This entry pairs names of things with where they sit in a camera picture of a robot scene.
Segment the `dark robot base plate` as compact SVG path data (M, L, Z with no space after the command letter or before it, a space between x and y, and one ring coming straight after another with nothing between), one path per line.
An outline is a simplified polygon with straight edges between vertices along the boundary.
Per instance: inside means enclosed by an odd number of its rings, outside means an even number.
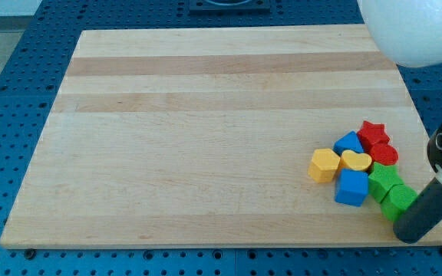
M189 12L193 14L207 12L267 12L270 8L270 0L189 0Z

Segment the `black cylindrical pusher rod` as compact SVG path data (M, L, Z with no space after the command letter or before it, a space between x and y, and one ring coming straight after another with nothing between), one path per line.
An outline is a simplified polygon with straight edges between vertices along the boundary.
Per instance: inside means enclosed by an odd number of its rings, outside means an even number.
M394 222L395 236L402 242L418 242L442 221L442 179L433 178L408 209Z

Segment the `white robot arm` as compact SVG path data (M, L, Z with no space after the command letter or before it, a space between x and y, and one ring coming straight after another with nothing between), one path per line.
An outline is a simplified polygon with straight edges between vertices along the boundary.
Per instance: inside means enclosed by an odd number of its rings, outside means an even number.
M402 67L442 63L442 1L358 0L361 16L378 49ZM442 124L427 144L434 178L393 224L408 244L424 237L442 220Z

